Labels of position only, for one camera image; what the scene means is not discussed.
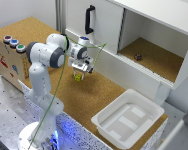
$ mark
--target cardboard box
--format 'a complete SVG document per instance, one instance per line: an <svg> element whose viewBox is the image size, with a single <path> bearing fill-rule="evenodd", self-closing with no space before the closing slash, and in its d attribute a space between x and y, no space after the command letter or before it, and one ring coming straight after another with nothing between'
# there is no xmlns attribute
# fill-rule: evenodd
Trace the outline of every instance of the cardboard box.
<svg viewBox="0 0 188 150"><path fill-rule="evenodd" d="M18 79L28 78L30 64L26 53L17 53L15 49L3 43L6 35L19 40L20 44L28 46L31 42L45 43L52 33L59 33L34 17L29 17L6 27L0 28L0 73L15 87L22 91Z"/></svg>

